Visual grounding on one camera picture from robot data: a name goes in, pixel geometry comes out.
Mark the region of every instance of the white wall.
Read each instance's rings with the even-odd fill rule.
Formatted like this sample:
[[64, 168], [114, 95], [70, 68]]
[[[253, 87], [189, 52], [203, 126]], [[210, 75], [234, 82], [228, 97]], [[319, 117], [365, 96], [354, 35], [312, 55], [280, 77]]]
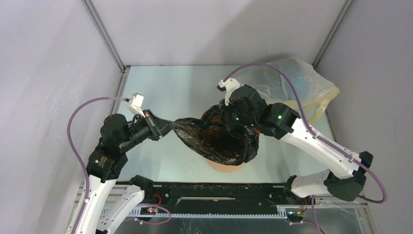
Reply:
[[[411, 233], [413, 1], [356, 1], [319, 72], [341, 90], [329, 107], [339, 141], [375, 156], [372, 169], [389, 194], [370, 204], [378, 233]], [[365, 192], [381, 198], [371, 177]]]
[[345, 0], [96, 0], [127, 65], [312, 63]]
[[[120, 72], [79, 0], [2, 1], [0, 32], [0, 230], [63, 233], [82, 181], [67, 121], [81, 103], [112, 96]], [[109, 105], [74, 121], [84, 159]]]

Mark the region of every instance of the cable connector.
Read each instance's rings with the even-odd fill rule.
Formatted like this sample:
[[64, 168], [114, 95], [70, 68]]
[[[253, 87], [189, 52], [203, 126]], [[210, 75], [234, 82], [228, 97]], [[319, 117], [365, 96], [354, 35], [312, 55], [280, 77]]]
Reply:
[[145, 114], [141, 109], [143, 99], [143, 95], [139, 93], [133, 94], [132, 97], [129, 99], [128, 105], [126, 107], [134, 115], [140, 115], [142, 118], [145, 118]]
[[240, 83], [236, 79], [233, 79], [233, 78], [229, 78], [225, 82], [224, 80], [221, 80], [218, 83], [218, 86], [217, 86], [218, 90], [221, 92], [226, 91], [225, 92], [225, 106], [229, 105], [229, 98], [231, 97], [232, 93], [239, 87], [241, 87]]

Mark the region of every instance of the clear plastic bag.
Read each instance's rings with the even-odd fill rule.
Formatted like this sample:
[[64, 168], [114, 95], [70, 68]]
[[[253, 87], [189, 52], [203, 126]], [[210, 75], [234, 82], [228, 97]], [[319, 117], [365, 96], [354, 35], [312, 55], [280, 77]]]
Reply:
[[[318, 74], [313, 66], [300, 58], [291, 57], [269, 62], [283, 70], [292, 80], [305, 115], [311, 122], [316, 121], [327, 108], [328, 103], [339, 93], [338, 88]], [[233, 78], [241, 84], [255, 88], [267, 104], [282, 102], [299, 111], [294, 93], [288, 82], [277, 71], [256, 66], [250, 67]]]

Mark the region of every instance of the white table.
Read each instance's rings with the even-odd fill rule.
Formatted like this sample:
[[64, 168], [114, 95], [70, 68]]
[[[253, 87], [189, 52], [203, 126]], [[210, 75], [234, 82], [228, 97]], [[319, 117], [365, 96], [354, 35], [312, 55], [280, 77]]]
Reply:
[[[218, 81], [237, 67], [134, 66], [130, 70], [123, 97], [143, 94], [145, 100], [142, 108], [151, 109], [160, 118], [200, 118], [205, 110], [224, 98], [224, 94], [216, 88]], [[129, 120], [133, 117], [125, 103], [121, 104], [119, 113]], [[327, 137], [332, 137], [325, 115], [313, 126]], [[211, 168], [174, 132], [158, 142], [146, 140], [127, 155], [129, 161], [119, 180], [141, 175], [155, 181], [282, 183], [291, 175], [305, 176], [326, 169], [302, 150], [264, 135], [260, 136], [255, 159], [233, 173], [222, 173]]]

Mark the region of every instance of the translucent plastic bag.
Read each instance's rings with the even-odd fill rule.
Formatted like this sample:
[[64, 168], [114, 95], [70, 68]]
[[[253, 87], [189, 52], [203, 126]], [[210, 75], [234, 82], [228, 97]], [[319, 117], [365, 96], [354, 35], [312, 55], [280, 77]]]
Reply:
[[[280, 68], [291, 78], [310, 123], [323, 114], [328, 103], [339, 93], [332, 82], [320, 76], [311, 64], [300, 58], [286, 58], [269, 64]], [[267, 104], [282, 102], [300, 112], [290, 85], [277, 71], [256, 66], [246, 68], [245, 72], [235, 74], [233, 78], [255, 88]]]

